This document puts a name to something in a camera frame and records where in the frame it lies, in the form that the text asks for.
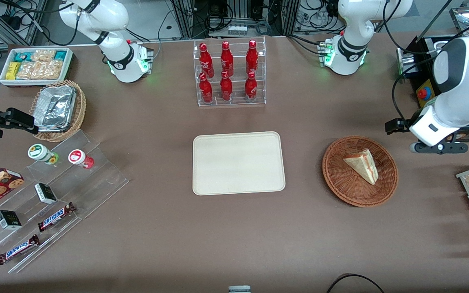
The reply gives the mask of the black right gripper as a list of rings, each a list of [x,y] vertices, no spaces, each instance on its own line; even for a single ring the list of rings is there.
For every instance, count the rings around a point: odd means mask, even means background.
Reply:
[[[34,117],[17,108],[7,108],[4,112],[0,111],[0,138],[3,136],[3,129],[20,129],[32,135],[38,134]]]

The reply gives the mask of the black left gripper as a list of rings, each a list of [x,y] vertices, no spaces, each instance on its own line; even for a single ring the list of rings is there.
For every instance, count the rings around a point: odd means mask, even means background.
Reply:
[[[385,123],[385,132],[387,135],[392,135],[397,132],[409,132],[410,126],[410,120],[395,118]]]

